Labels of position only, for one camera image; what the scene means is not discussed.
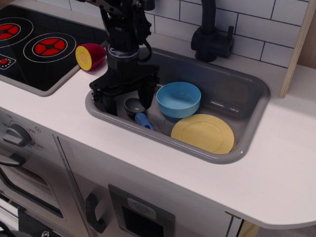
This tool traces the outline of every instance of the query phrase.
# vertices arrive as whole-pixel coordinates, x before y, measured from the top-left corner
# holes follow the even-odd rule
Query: white cabinet
[[[78,186],[82,207],[91,193],[98,199],[96,219],[108,225],[99,237],[131,236],[118,227],[109,184],[174,215],[175,237],[237,236],[241,220],[210,200],[69,138],[58,140]]]

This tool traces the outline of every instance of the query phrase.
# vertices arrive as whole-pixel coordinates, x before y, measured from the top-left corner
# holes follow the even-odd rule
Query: wooden panel
[[[316,15],[314,13],[310,28],[297,64],[316,69]]]
[[[260,227],[244,221],[238,237],[256,237]]]
[[[300,33],[299,33],[298,38],[296,40],[296,44],[294,47],[292,58],[291,58],[289,66],[288,66],[286,75],[285,75],[283,86],[282,86],[282,89],[281,89],[280,94],[279,94],[279,96],[281,98],[285,97],[285,95],[288,91],[288,88],[290,86],[290,83],[291,83],[291,80],[292,80],[292,77],[293,77],[293,74],[294,74],[294,71],[295,71],[295,68],[297,65],[298,58],[301,54],[301,51],[302,51],[302,48],[304,45],[304,41],[306,39],[307,32],[308,32],[309,27],[310,27],[311,22],[312,22],[312,18],[313,18],[315,9],[316,9],[316,0],[310,0],[310,2],[308,3],[308,6],[307,6],[306,14],[305,14],[302,26],[301,26]]]

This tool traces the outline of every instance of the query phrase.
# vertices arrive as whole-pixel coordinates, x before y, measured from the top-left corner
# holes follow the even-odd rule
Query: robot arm
[[[137,90],[145,109],[151,106],[156,84],[159,82],[157,65],[138,65],[151,57],[146,38],[151,24],[145,9],[155,7],[154,0],[86,0],[101,10],[107,32],[107,72],[90,84],[95,106],[117,115],[115,97]],[[139,59],[139,46],[145,45],[149,55]]]

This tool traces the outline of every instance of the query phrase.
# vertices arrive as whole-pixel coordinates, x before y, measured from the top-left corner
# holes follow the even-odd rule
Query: blue handle
[[[135,116],[135,121],[143,127],[149,128],[151,130],[154,129],[153,126],[148,122],[146,115],[143,113],[137,113]]]

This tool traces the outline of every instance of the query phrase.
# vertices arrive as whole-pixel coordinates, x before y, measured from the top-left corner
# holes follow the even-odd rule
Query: black handle
[[[89,194],[85,200],[85,216],[90,226],[99,233],[103,233],[107,225],[103,220],[97,220],[95,216],[95,208],[98,205],[98,199],[94,194]]]
[[[9,157],[0,155],[0,164],[13,167],[21,167],[25,163],[25,159],[19,155],[13,154]]]

